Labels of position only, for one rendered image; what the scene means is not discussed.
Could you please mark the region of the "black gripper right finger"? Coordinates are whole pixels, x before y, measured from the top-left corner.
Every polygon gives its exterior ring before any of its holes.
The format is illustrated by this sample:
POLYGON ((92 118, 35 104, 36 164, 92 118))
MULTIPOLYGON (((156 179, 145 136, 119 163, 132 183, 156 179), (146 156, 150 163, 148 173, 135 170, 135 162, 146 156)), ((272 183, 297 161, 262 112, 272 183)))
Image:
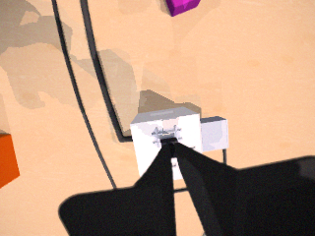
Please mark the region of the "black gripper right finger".
POLYGON ((315 182, 315 155, 235 168, 174 143, 179 170, 206 236, 244 236, 247 201, 315 182))

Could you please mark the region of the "magenta cube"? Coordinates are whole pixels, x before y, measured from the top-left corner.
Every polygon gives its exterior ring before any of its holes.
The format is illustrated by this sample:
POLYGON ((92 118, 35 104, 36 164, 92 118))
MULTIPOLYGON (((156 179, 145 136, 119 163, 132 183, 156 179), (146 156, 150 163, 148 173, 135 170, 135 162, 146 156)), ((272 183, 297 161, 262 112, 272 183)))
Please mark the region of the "magenta cube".
POLYGON ((176 16, 187 12, 193 8, 197 8, 201 0, 165 0, 171 16, 176 16))

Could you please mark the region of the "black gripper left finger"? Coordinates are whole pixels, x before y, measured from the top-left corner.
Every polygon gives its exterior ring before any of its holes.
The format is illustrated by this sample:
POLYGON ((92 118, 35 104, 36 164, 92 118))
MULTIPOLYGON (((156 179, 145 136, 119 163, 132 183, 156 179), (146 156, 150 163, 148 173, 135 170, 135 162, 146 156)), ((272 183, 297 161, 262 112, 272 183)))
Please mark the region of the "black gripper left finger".
POLYGON ((169 145, 132 185, 77 193, 58 206, 69 236, 99 236, 152 229, 177 236, 174 177, 169 145))

